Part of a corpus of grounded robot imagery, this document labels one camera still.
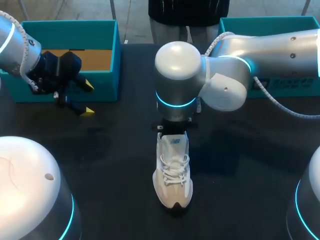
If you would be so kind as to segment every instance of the cardboard box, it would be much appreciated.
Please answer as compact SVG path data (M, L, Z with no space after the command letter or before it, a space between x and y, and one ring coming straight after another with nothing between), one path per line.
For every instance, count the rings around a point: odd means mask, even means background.
M42 52L61 56L74 52L82 60L80 73L94 87L87 93L70 82L66 93L77 102L114 102L118 96L121 43L115 20L27 21L25 31L41 43ZM0 73L17 103L53 102L53 95L33 95L21 78Z
M232 32L245 36L269 36L319 28L313 16L223 17L220 19L219 34ZM259 80L273 97L320 96L318 78L284 79L266 76ZM253 79L248 90L248 98L266 97Z

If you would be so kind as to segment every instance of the robotic arm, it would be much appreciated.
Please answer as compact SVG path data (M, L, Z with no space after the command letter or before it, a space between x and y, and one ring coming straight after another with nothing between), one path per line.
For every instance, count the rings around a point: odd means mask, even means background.
M213 109L234 111L244 104L253 77L257 83L256 77L320 77L320 29L227 35L217 42L212 57L201 55L189 43L171 42L157 52L155 68L157 105L165 121L187 121L197 96Z
M74 81L85 92L94 88L79 71L82 61L72 52L57 57L42 53L41 44L26 34L10 15L0 11L0 70L23 78L35 95L53 94L55 104L68 107L78 116L94 113L66 96L65 90Z

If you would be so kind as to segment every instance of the sneaker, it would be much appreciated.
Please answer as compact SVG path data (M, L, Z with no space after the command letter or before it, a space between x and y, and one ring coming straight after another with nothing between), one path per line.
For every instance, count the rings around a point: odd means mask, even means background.
M153 186L161 203L169 209L185 208L191 200L189 140L187 133L157 135Z

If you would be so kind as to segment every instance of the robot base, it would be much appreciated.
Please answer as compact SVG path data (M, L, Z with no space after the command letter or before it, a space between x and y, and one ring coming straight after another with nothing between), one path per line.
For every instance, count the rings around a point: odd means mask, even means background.
M79 240L81 216L54 157L22 137L0 137L0 239Z

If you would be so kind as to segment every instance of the table surface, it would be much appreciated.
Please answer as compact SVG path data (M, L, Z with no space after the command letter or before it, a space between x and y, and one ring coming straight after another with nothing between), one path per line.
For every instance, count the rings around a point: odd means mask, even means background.
M203 104L198 129L188 131L193 198L184 214L171 215L152 183L158 49L123 46L119 101L89 104L92 118L15 104L2 87L0 136L35 140L53 154L80 208L83 240L288 239L286 208L320 145L320 122L291 117L267 99L230 113ZM280 102L320 113L317 97Z

